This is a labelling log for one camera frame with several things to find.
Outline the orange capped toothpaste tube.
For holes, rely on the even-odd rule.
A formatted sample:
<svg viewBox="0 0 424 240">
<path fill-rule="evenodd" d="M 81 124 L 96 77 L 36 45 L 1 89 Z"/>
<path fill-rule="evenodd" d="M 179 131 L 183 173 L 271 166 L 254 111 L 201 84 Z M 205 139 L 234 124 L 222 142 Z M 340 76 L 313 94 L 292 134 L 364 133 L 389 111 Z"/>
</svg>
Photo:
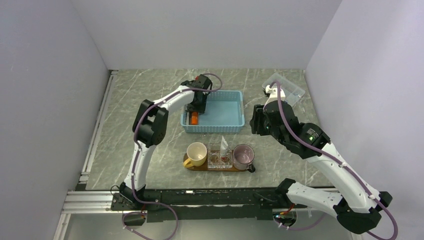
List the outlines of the orange capped toothpaste tube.
<svg viewBox="0 0 424 240">
<path fill-rule="evenodd" d="M 189 119 L 189 123 L 190 125 L 198 125 L 199 124 L 199 113 L 198 112 L 191 112 L 190 113 L 190 119 Z"/>
</svg>

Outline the light blue plastic basket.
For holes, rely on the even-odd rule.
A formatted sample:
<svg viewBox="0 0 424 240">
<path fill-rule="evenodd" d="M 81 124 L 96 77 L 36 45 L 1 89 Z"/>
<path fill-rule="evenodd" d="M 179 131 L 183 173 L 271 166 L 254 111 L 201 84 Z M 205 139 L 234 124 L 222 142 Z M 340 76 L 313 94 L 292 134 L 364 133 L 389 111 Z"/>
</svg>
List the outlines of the light blue plastic basket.
<svg viewBox="0 0 424 240">
<path fill-rule="evenodd" d="M 239 90 L 211 92 L 198 125 L 185 125 L 185 112 L 180 115 L 180 124 L 186 133 L 239 133 L 245 125 L 243 94 Z"/>
</svg>

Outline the purple ceramic mug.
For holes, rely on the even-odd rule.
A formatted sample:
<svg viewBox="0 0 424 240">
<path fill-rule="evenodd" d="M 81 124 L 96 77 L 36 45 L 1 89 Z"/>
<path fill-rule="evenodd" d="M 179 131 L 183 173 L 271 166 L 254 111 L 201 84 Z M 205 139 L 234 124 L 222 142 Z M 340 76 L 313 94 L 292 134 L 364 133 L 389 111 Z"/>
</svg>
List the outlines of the purple ceramic mug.
<svg viewBox="0 0 424 240">
<path fill-rule="evenodd" d="M 247 144 L 237 145 L 232 152 L 232 164 L 239 171 L 248 171 L 254 173 L 256 171 L 253 161 L 255 152 L 251 146 Z"/>
</svg>

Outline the yellow ceramic mug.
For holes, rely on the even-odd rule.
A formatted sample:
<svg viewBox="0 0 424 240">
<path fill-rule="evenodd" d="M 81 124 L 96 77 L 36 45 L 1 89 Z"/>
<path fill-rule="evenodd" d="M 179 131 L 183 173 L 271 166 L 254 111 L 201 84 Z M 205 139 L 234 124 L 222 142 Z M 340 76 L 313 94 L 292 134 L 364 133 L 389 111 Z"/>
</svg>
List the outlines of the yellow ceramic mug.
<svg viewBox="0 0 424 240">
<path fill-rule="evenodd" d="M 207 147 L 201 142 L 193 142 L 186 149 L 186 159 L 183 161 L 183 167 L 192 168 L 202 166 L 208 155 Z"/>
</svg>

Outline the clear acrylic toothbrush holder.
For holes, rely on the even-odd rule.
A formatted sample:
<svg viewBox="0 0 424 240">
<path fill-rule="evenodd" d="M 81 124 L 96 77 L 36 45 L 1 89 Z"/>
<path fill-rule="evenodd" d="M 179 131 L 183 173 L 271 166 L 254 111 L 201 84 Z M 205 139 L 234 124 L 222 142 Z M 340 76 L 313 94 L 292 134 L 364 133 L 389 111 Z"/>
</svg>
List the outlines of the clear acrylic toothbrush holder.
<svg viewBox="0 0 424 240">
<path fill-rule="evenodd" d="M 228 170 L 233 167 L 232 150 L 229 149 L 225 158 L 220 157 L 220 146 L 212 144 L 207 147 L 207 169 Z"/>
</svg>

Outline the brown wooden oval tray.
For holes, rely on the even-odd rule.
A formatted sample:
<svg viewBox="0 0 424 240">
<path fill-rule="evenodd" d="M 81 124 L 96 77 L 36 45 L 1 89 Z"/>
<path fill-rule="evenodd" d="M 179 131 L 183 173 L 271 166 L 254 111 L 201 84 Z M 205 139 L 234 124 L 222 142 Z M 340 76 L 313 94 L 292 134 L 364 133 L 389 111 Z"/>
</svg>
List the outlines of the brown wooden oval tray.
<svg viewBox="0 0 424 240">
<path fill-rule="evenodd" d="M 233 165 L 233 160 L 230 155 L 221 160 L 219 153 L 208 153 L 202 160 L 196 161 L 196 165 L 192 163 L 192 159 L 187 154 L 184 155 L 185 160 L 183 166 L 190 171 L 201 172 L 245 172 L 248 169 L 237 169 Z"/>
</svg>

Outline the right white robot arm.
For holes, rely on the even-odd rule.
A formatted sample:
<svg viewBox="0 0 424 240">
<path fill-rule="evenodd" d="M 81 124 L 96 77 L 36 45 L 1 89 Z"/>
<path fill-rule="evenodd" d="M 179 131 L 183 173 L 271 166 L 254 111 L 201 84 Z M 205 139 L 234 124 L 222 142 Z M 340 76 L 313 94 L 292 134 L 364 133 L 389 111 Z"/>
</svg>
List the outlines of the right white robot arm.
<svg viewBox="0 0 424 240">
<path fill-rule="evenodd" d="M 249 122 L 251 132 L 272 136 L 292 154 L 315 166 L 338 190 L 326 192 L 307 187 L 294 179 L 285 178 L 275 189 L 276 203 L 287 208 L 304 205 L 330 215 L 346 230 L 369 233 L 377 227 L 393 197 L 367 184 L 338 156 L 330 137 L 316 124 L 299 122 L 286 102 L 272 101 L 253 107 Z"/>
</svg>

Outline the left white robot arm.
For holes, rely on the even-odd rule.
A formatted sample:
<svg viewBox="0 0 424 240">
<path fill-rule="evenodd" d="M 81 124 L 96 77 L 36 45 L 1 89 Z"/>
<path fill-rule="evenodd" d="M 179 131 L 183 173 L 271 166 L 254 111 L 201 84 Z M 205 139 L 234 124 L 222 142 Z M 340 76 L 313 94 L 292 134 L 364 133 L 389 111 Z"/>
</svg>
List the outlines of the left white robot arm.
<svg viewBox="0 0 424 240">
<path fill-rule="evenodd" d="M 200 74 L 194 80 L 182 82 L 176 90 L 160 99 L 141 102 L 132 127 L 134 153 L 131 167 L 119 186 L 119 194 L 129 209 L 137 210 L 145 203 L 147 170 L 157 145 L 165 138 L 169 115 L 180 109 L 205 113 L 208 95 L 215 92 L 210 76 L 210 73 Z"/>
</svg>

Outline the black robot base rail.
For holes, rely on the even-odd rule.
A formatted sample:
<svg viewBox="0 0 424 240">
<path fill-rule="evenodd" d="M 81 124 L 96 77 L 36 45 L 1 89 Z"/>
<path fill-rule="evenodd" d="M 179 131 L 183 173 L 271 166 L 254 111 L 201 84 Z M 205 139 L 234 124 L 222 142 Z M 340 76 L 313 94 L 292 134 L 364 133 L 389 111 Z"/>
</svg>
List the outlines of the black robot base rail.
<svg viewBox="0 0 424 240">
<path fill-rule="evenodd" d="M 143 212 L 148 223 L 167 220 L 272 220 L 294 212 L 295 204 L 274 187 L 146 189 L 136 201 L 129 193 L 112 195 L 114 212 Z"/>
</svg>

